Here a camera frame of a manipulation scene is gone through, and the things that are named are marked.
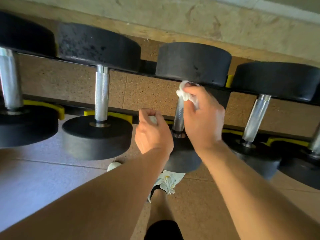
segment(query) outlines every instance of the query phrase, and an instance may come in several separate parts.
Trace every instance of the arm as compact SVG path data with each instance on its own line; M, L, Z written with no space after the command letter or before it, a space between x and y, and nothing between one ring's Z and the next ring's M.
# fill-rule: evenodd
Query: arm
M185 129L209 169L241 239L320 239L320 226L292 204L221 139L224 108L202 87L188 87L199 110L185 102Z
M141 156L72 190L0 233L0 239L130 239L173 149L159 112L141 110L139 119L135 140Z

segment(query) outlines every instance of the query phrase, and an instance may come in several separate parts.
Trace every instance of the dumbbell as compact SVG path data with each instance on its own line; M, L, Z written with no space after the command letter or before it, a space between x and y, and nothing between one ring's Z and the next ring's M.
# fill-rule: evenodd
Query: dumbbell
M160 47L156 75L171 80L223 87L231 63L227 51L204 44L174 42ZM187 173L198 169L201 159L184 131L183 99L178 104L172 126L174 148L164 169Z
M320 86L312 99L312 104L320 106ZM289 177L320 190L320 123L310 143L272 138L271 148L282 156L279 171Z
M29 145L58 131L58 112L23 105L17 53L55 56L53 33L33 22L0 12L0 77L4 106L0 106L0 148Z
M67 153L82 160L102 160L126 152L132 125L108 116L110 68L138 71L141 47L120 34L75 23L58 27L58 57L96 66L95 114L80 116L62 125Z
M308 102L320 81L318 68L295 63L250 62L237 67L231 89L252 93L257 99L243 135L223 133L230 149L256 172L269 180L276 173L281 155L269 146L255 141L271 97Z

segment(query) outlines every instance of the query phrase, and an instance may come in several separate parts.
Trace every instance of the floor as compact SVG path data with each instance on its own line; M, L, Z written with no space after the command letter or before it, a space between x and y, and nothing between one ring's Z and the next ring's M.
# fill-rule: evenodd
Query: floor
M54 29L51 21L38 22ZM161 43L132 38L142 46L142 59L157 60ZM248 61L233 57L229 73ZM94 68L21 55L20 71L25 94L94 103ZM110 106L132 110L151 107L174 115L178 82L121 72L112 72L110 77ZM232 93L225 123L244 126L253 102L252 95ZM311 136L319 121L320 107L273 99L261 128ZM118 158L78 161L63 152L60 132L33 145L0 150L0 231L105 173L113 160L126 161L139 153L132 141L130 149ZM320 222L320 191L280 172L271 183ZM238 239L223 199L203 165L186 174L169 201L185 239ZM150 204L146 203L131 239L143 239L149 210Z

